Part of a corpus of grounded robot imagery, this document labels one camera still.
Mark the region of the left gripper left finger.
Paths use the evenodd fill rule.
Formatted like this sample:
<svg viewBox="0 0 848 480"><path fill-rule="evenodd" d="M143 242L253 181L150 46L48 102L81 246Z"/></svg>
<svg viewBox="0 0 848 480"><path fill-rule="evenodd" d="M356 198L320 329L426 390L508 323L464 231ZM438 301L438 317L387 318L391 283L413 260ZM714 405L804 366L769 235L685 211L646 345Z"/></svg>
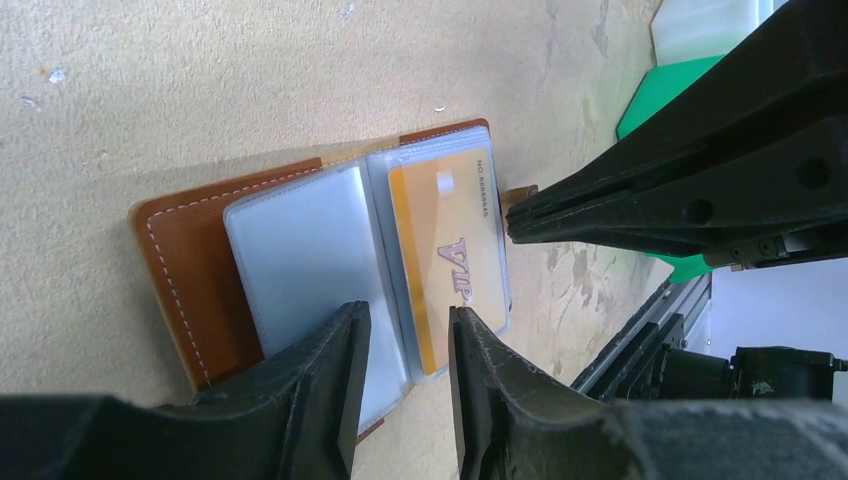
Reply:
<svg viewBox="0 0 848 480"><path fill-rule="evenodd" d="M5 395L5 479L347 479L371 330L363 301L186 405Z"/></svg>

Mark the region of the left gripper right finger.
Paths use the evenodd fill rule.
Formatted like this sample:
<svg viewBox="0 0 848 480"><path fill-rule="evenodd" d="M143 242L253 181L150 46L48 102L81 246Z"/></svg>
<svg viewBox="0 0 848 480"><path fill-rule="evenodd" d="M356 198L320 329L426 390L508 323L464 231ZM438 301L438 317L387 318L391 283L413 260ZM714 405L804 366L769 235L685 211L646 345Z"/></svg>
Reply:
<svg viewBox="0 0 848 480"><path fill-rule="evenodd" d="M619 401L560 383L450 310L463 479L843 479L847 413L809 400Z"/></svg>

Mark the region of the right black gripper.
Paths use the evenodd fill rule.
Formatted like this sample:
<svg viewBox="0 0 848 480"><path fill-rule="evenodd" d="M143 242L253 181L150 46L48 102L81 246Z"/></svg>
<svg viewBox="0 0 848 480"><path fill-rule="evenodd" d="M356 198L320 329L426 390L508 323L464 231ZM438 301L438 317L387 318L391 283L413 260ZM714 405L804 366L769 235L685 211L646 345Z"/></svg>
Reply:
<svg viewBox="0 0 848 480"><path fill-rule="evenodd" d="M733 271L846 258L846 111L846 2L789 1L636 130L512 207L509 235Z"/></svg>

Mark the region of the brown leather card holder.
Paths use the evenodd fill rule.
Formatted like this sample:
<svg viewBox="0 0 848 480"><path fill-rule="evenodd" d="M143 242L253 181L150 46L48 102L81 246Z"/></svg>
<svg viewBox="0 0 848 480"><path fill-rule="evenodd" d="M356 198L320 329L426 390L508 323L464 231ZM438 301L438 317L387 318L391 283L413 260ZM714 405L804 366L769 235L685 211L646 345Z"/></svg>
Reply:
<svg viewBox="0 0 848 480"><path fill-rule="evenodd" d="M343 303L371 311L359 433L370 434L422 372L388 172L410 153L491 150L503 239L508 207L488 122L388 137L144 200L128 220L192 388L201 392L281 352Z"/></svg>

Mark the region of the white small bin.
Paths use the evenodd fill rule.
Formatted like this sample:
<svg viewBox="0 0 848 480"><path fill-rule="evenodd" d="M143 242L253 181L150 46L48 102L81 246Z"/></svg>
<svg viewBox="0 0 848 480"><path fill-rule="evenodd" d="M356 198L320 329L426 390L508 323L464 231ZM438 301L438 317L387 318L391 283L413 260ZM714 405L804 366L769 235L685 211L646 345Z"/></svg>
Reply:
<svg viewBox="0 0 848 480"><path fill-rule="evenodd" d="M651 34L659 66L724 55L786 0L664 0Z"/></svg>

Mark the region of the aluminium frame rail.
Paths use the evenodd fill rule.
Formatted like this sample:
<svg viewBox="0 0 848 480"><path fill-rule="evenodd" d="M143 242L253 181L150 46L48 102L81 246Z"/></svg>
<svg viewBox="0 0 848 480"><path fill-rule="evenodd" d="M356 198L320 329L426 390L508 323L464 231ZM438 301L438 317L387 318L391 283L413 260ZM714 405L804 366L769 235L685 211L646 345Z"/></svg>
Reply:
<svg viewBox="0 0 848 480"><path fill-rule="evenodd" d="M571 388L590 398L609 402L638 391L662 346L684 349L711 297L709 274L680 284L665 280L630 317L595 359L572 382Z"/></svg>

